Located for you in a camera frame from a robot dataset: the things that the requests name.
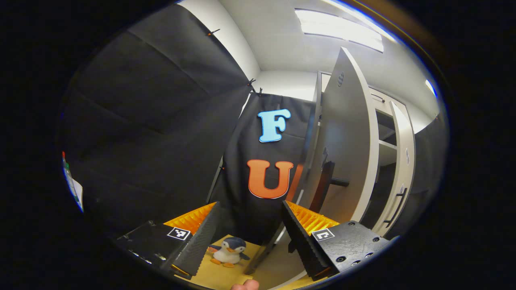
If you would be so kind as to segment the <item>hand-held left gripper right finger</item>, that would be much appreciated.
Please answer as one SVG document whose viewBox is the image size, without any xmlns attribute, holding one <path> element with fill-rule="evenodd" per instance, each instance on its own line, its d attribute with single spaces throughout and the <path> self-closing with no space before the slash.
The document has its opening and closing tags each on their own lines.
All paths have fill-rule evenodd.
<svg viewBox="0 0 516 290">
<path fill-rule="evenodd" d="M 313 281 L 349 276 L 392 246 L 359 222 L 335 222 L 290 201 L 283 201 L 281 216 L 291 249 Z"/>
</svg>

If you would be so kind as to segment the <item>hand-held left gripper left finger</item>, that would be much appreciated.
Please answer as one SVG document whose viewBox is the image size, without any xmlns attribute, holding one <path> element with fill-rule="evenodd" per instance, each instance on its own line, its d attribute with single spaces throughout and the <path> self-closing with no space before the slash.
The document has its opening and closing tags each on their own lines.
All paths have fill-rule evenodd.
<svg viewBox="0 0 516 290">
<path fill-rule="evenodd" d="M 197 275 L 221 216 L 213 202 L 165 223 L 152 220 L 115 239 L 115 244 L 160 272 L 191 279 Z"/>
</svg>

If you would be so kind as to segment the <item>white shoe cabinet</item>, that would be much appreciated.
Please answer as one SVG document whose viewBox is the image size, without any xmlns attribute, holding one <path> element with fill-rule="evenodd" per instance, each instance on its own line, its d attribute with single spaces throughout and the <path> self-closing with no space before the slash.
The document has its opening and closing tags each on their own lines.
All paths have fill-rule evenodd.
<svg viewBox="0 0 516 290">
<path fill-rule="evenodd" d="M 305 190 L 307 203 L 316 202 L 318 210 L 320 176 L 324 164 L 334 162 L 333 177 L 350 185 L 330 185 L 320 213 L 338 222 L 356 220 L 372 230 L 385 207 L 396 167 L 395 163 L 379 166 L 378 141 L 396 145 L 394 121 L 387 115 L 389 101 L 408 114 L 405 105 L 365 84 L 364 77 L 351 69 L 335 67 L 330 75 L 321 94 L 321 121 Z"/>
</svg>

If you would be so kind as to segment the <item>white cabinet shelf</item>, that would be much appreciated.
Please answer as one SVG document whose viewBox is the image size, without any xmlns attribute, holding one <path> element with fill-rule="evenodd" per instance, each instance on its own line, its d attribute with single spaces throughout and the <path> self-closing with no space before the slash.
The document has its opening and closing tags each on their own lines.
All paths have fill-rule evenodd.
<svg viewBox="0 0 516 290">
<path fill-rule="evenodd" d="M 379 140 L 379 166 L 387 166 L 397 162 L 397 147 Z"/>
</svg>

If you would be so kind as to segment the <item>penguin plush toy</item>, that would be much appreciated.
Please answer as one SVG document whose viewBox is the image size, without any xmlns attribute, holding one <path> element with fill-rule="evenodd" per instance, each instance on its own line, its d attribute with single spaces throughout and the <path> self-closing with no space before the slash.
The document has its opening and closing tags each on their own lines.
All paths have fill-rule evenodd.
<svg viewBox="0 0 516 290">
<path fill-rule="evenodd" d="M 228 237 L 223 239 L 221 246 L 211 244 L 208 252 L 212 253 L 211 262 L 224 267 L 233 268 L 242 259 L 250 261 L 244 251 L 247 248 L 246 242 L 238 237 Z"/>
</svg>

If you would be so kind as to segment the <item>white board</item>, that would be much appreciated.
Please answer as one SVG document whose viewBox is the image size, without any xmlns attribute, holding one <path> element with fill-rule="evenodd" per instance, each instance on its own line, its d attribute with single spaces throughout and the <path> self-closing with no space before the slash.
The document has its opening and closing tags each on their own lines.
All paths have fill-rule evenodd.
<svg viewBox="0 0 516 290">
<path fill-rule="evenodd" d="M 62 167 L 63 167 L 63 174 L 66 178 L 69 191 L 71 195 L 73 196 L 76 204 L 78 205 L 79 209 L 82 213 L 84 213 L 84 205 L 83 205 L 83 186 L 79 184 L 74 178 L 72 177 L 71 171 L 70 171 L 70 165 L 66 161 L 66 153 L 62 151 Z"/>
</svg>

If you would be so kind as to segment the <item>large ceiling light panel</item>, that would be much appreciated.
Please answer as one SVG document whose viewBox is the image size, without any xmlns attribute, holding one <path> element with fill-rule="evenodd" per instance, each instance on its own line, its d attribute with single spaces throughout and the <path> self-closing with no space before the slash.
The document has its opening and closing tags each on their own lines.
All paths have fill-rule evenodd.
<svg viewBox="0 0 516 290">
<path fill-rule="evenodd" d="M 328 13 L 295 9 L 304 34 L 324 35 L 384 52 L 382 35 L 371 28 Z"/>
</svg>

